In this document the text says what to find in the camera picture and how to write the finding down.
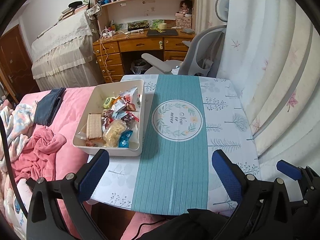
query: fleece blanket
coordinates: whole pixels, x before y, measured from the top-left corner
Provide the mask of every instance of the fleece blanket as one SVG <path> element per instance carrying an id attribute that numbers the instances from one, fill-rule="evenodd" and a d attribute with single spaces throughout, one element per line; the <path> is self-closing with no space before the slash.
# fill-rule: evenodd
<path id="1" fill-rule="evenodd" d="M 35 131 L 19 158 L 12 163 L 15 181 L 44 177 L 54 180 L 56 153 L 67 142 L 62 134 L 54 135 L 49 128 Z"/>
<path id="2" fill-rule="evenodd" d="M 0 117 L 7 135 L 11 162 L 19 157 L 23 147 L 29 141 L 27 134 L 29 128 L 33 126 L 36 107 L 36 102 L 33 102 L 32 106 L 18 104 L 14 111 L 8 106 L 0 111 Z M 2 140 L 0 140 L 0 169 L 3 172 L 7 171 Z"/>

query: metal screw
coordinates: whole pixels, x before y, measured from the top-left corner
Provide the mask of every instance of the metal screw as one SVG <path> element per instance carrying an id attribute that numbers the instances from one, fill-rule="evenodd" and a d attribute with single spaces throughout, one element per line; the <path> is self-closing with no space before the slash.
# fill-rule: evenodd
<path id="1" fill-rule="evenodd" d="M 37 179 L 37 182 L 39 183 L 39 184 L 41 184 L 42 182 L 44 182 L 44 178 L 39 178 L 39 179 Z"/>
<path id="2" fill-rule="evenodd" d="M 71 180 L 71 179 L 73 179 L 74 177 L 75 177 L 74 173 L 68 173 L 68 174 L 66 175 L 66 179 L 67 179 L 67 180 Z"/>
<path id="3" fill-rule="evenodd" d="M 252 174 L 248 174 L 247 179 L 248 180 L 255 180 L 255 176 L 253 176 Z"/>
<path id="4" fill-rule="evenodd" d="M 281 178 L 277 178 L 277 182 L 279 183 L 279 184 L 283 184 L 283 179 L 281 179 Z"/>

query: white container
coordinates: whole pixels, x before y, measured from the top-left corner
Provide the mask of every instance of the white container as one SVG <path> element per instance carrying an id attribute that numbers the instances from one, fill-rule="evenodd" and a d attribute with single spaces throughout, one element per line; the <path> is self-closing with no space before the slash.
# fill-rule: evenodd
<path id="1" fill-rule="evenodd" d="M 81 119 L 79 121 L 76 134 L 78 134 L 83 127 L 87 125 L 88 114 L 90 113 L 102 113 L 103 103 L 108 97 L 119 95 L 120 92 L 131 89 L 132 87 L 138 87 L 138 92 L 141 97 L 141 109 L 140 109 L 140 121 L 138 127 L 139 143 L 129 142 L 129 148 L 112 148 L 112 147 L 89 147 L 85 145 L 85 140 L 82 140 L 76 136 L 73 137 L 73 146 L 83 150 L 84 152 L 95 155 L 98 150 L 104 149 L 109 152 L 110 156 L 138 156 L 142 152 L 142 135 L 143 135 L 143 120 L 144 120 L 144 105 L 145 105 L 145 93 L 144 93 L 144 81 L 143 80 L 131 80 L 123 82 L 115 82 L 110 84 L 103 84 L 96 86 L 89 98 L 89 101 L 83 111 Z"/>

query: gray chair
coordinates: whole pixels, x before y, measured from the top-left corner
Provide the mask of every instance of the gray chair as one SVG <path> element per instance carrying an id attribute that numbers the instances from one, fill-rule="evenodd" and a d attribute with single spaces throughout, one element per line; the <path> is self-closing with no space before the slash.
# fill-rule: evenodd
<path id="1" fill-rule="evenodd" d="M 217 16 L 223 22 L 228 19 L 228 1 L 217 0 L 215 6 Z M 153 66 L 145 74 L 207 76 L 212 68 L 210 76 L 214 75 L 219 67 L 226 28 L 226 25 L 211 27 L 197 34 L 191 42 L 183 41 L 189 47 L 184 61 L 162 61 L 151 54 L 142 54 L 141 57 Z"/>

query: pink bedsheet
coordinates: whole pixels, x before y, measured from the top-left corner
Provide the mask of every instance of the pink bedsheet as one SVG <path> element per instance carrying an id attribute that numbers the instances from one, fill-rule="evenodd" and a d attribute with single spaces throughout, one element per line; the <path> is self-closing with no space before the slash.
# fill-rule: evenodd
<path id="1" fill-rule="evenodd" d="M 67 88 L 63 93 L 63 102 L 57 112 L 55 119 L 49 126 L 54 134 L 60 133 L 67 142 L 61 147 L 56 155 L 56 180 L 63 179 L 70 172 L 76 173 L 80 167 L 87 162 L 88 154 L 72 145 L 73 136 L 80 121 L 84 108 L 89 100 L 94 87 Z M 33 101 L 40 101 L 50 91 L 28 94 L 23 97 L 21 103 L 31 105 Z M 34 130 L 43 128 L 36 125 Z M 69 217 L 63 201 L 59 201 L 63 218 L 73 236 L 79 235 Z M 91 206 L 85 203 L 87 211 L 91 212 Z"/>

